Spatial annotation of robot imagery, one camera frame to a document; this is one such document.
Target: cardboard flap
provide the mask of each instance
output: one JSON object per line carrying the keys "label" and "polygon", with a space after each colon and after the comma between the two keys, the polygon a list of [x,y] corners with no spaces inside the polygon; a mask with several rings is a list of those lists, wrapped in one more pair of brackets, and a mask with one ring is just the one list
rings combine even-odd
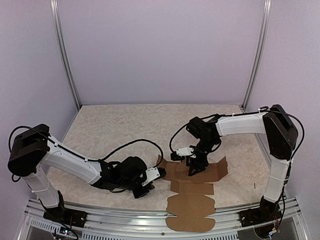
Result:
{"label": "cardboard flap", "polygon": [[210,231],[216,224],[212,218],[198,218],[198,217],[167,217],[165,219],[166,225],[178,232],[193,232],[203,233]]}
{"label": "cardboard flap", "polygon": [[167,199],[167,212],[179,217],[205,217],[216,212],[215,200],[199,194],[178,194]]}
{"label": "cardboard flap", "polygon": [[190,181],[171,181],[170,190],[178,194],[214,194],[212,183],[198,183]]}
{"label": "cardboard flap", "polygon": [[179,182],[211,183],[219,181],[228,174],[228,163],[226,157],[222,158],[217,163],[210,163],[205,171],[199,172],[193,176],[188,176],[189,167],[186,166],[185,161],[180,163],[163,159],[158,167],[164,168],[166,171],[166,176],[163,179]]}

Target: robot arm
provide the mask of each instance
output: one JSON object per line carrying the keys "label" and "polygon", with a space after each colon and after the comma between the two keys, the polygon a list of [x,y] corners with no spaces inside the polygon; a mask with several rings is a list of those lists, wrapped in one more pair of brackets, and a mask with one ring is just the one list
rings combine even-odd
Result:
{"label": "robot arm", "polygon": [[21,177],[40,199],[46,209],[44,217],[65,224],[70,223],[71,217],[73,220],[84,219],[76,221],[78,227],[83,227],[86,213],[64,207],[62,194],[49,182],[42,164],[72,174],[99,189],[130,190],[136,199],[148,194],[155,188],[153,181],[166,175],[163,168],[148,168],[137,156],[130,156],[122,162],[89,159],[50,135],[45,124],[17,135],[8,162],[9,170]]}
{"label": "robot arm", "polygon": [[173,161],[186,157],[189,176],[202,172],[209,165],[207,156],[221,144],[221,137],[234,134],[265,134],[268,140],[271,169],[260,208],[255,212],[244,213],[242,225],[260,224],[270,220],[279,208],[278,202],[288,182],[292,154],[296,147],[298,130],[280,105],[273,105],[269,111],[253,114],[216,114],[211,120],[204,122],[195,117],[186,125],[186,129],[199,139],[196,146],[178,149],[171,154]]}

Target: brown cardboard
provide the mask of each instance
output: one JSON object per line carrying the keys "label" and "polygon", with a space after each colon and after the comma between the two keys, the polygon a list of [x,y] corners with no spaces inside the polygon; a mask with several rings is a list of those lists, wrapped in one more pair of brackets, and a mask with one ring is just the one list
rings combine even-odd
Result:
{"label": "brown cardboard", "polygon": [[193,176],[188,176],[189,167],[186,166],[184,161],[175,162],[163,159],[158,167],[164,168],[166,171],[166,176],[163,179],[179,182],[211,183],[219,181],[228,174],[228,163],[226,157],[222,158],[217,163],[210,163],[205,171],[199,172]]}
{"label": "brown cardboard", "polygon": [[212,183],[198,183],[191,181],[171,181],[171,192],[177,194],[204,194],[213,195],[214,185]]}
{"label": "brown cardboard", "polygon": [[197,217],[167,217],[166,225],[178,232],[203,233],[210,231],[216,224],[212,218]]}
{"label": "brown cardboard", "polygon": [[214,214],[215,200],[200,194],[178,194],[167,199],[167,212],[175,216],[165,219],[166,225],[175,231],[202,233],[210,231],[216,224],[212,218],[205,218]]}
{"label": "brown cardboard", "polygon": [[166,211],[179,217],[203,218],[214,214],[215,200],[200,194],[178,194],[168,197]]}
{"label": "brown cardboard", "polygon": [[202,233],[210,231],[216,224],[212,218],[206,218],[215,213],[215,200],[205,195],[214,194],[214,186],[228,174],[227,158],[217,163],[210,163],[205,171],[194,176],[188,176],[189,167],[185,162],[162,160],[159,167],[165,168],[165,180],[171,180],[170,190],[178,193],[167,199],[167,212],[176,216],[165,219],[166,225],[180,232]]}

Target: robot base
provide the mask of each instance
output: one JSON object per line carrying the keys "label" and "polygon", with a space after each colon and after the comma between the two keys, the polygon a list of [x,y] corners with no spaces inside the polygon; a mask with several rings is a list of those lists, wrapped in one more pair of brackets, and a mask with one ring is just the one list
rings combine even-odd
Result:
{"label": "robot base", "polygon": [[78,228],[84,228],[86,220],[87,220],[87,213],[85,211],[74,210],[74,209],[66,209],[67,215],[69,217],[62,219],[61,221],[57,221],[52,215],[44,212],[43,218],[48,219],[53,222],[62,223],[67,226],[75,226]]}
{"label": "robot base", "polygon": [[249,208],[247,210],[239,212],[241,226],[243,228],[252,226],[252,225],[271,222],[271,221],[274,221],[275,218],[280,219],[281,216],[282,216],[282,213],[280,211],[279,206],[277,206],[274,212],[271,214],[262,214],[260,207]]}

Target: lavender wall panel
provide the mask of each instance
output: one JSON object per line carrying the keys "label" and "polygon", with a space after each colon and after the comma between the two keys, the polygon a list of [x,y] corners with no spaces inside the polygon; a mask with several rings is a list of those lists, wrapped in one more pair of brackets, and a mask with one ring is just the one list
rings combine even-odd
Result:
{"label": "lavender wall panel", "polygon": [[83,104],[241,104],[263,0],[59,1]]}
{"label": "lavender wall panel", "polygon": [[305,127],[287,186],[297,197],[311,239],[320,235],[320,2],[274,0],[249,111],[279,103]]}
{"label": "lavender wall panel", "polygon": [[14,238],[31,196],[7,168],[18,125],[45,123],[63,137],[76,114],[57,46],[49,1],[0,1],[0,239]]}

